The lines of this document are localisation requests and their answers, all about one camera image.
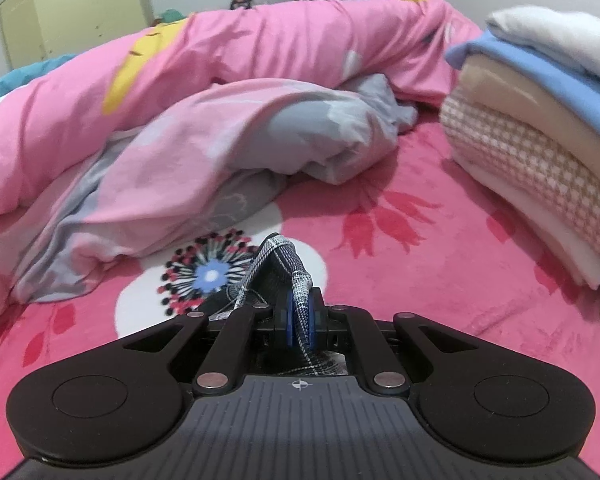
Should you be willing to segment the black white plaid pants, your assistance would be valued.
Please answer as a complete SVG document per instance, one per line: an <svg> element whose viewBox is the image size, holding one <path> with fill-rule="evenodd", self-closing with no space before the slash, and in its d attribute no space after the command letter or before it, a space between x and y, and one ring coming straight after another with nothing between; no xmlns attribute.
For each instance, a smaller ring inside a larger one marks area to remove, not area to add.
<svg viewBox="0 0 600 480"><path fill-rule="evenodd" d="M211 322L226 320L240 307L270 307L274 318L273 348L257 357L267 375L339 376L348 372L346 358L322 350L318 335L327 327L321 289L298 255L294 243L269 235L235 284L214 292L197 308Z"/></svg>

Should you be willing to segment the pink floral bed blanket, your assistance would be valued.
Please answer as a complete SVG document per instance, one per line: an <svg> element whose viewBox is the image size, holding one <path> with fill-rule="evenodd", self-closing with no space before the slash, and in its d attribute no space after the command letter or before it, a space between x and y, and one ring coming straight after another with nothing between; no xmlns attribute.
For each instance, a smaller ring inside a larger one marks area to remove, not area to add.
<svg viewBox="0 0 600 480"><path fill-rule="evenodd" d="M593 393L581 456L600 474L600 287L573 278L514 207L457 166L432 115L388 158L339 186L294 182L242 222L253 244L292 240L330 304L388 320L411 311L570 370ZM192 242L112 268L94 292L0 319L0 477L20 462L5 417L18 380L183 311Z"/></svg>

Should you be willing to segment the pink blue patterned duvet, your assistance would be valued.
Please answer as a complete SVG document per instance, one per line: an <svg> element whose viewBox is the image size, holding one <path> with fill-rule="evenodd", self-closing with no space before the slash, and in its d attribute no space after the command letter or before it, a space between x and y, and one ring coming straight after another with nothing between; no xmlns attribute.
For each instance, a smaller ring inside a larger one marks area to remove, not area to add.
<svg viewBox="0 0 600 480"><path fill-rule="evenodd" d="M197 13L88 50L0 99L0 315L90 292L125 257L242 221L303 172L390 154L480 28L446 0Z"/></svg>

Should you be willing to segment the beige blue folded bedding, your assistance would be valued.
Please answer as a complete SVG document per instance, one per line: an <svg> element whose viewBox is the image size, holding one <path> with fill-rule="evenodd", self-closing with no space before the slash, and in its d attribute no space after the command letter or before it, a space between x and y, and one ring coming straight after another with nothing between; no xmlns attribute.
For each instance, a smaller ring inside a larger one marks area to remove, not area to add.
<svg viewBox="0 0 600 480"><path fill-rule="evenodd" d="M542 6L445 26L458 81L440 119L455 160L600 286L600 18Z"/></svg>

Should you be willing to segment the pale yellow wardrobe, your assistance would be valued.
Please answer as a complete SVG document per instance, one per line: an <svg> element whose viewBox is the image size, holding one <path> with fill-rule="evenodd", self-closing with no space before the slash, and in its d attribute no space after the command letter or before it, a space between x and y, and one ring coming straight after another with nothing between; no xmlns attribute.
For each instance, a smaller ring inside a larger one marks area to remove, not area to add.
<svg viewBox="0 0 600 480"><path fill-rule="evenodd" d="M3 0L0 25L11 68L76 54L149 26L149 0Z"/></svg>

